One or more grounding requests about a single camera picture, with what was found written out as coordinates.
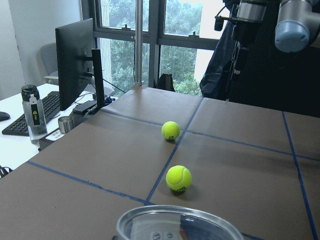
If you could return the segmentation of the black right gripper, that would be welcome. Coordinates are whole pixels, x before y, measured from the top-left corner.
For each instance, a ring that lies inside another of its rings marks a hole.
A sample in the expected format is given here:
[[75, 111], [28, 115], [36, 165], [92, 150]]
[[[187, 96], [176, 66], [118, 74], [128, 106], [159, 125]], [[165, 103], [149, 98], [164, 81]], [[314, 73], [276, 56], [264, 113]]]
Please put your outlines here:
[[232, 38], [238, 42], [241, 47], [247, 47], [253, 39], [252, 24], [245, 21], [237, 22], [233, 27]]

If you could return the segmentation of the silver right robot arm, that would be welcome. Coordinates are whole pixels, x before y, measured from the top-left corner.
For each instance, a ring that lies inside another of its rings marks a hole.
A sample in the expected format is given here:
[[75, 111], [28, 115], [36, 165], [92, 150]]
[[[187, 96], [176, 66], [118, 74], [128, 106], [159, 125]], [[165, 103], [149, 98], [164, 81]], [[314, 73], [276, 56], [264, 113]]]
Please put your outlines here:
[[[267, 0], [241, 0], [236, 16], [229, 20], [257, 34], [267, 9]], [[320, 14], [313, 11], [318, 0], [281, 0], [274, 30], [274, 44], [284, 53], [296, 53], [311, 45], [320, 32]]]

